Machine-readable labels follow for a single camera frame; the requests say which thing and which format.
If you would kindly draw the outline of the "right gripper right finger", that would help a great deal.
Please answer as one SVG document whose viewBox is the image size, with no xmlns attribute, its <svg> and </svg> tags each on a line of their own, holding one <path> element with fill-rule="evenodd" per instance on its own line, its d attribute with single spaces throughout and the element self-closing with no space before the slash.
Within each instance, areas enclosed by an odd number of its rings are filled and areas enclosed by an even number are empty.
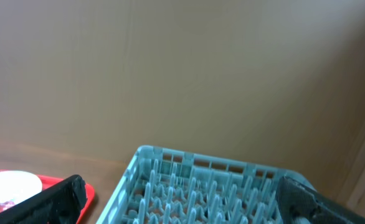
<svg viewBox="0 0 365 224">
<path fill-rule="evenodd" d="M 365 224 L 364 217 L 290 177 L 279 180 L 276 200 L 284 224 Z"/>
</svg>

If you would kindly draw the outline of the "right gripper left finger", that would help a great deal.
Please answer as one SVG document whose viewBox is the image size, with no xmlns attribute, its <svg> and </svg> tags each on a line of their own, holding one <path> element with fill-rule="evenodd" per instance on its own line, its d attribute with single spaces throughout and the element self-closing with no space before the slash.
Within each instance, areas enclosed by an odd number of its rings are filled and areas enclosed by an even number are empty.
<svg viewBox="0 0 365 224">
<path fill-rule="evenodd" d="M 71 175 L 0 213 L 0 224 L 76 224 L 87 202 L 85 181 Z"/>
</svg>

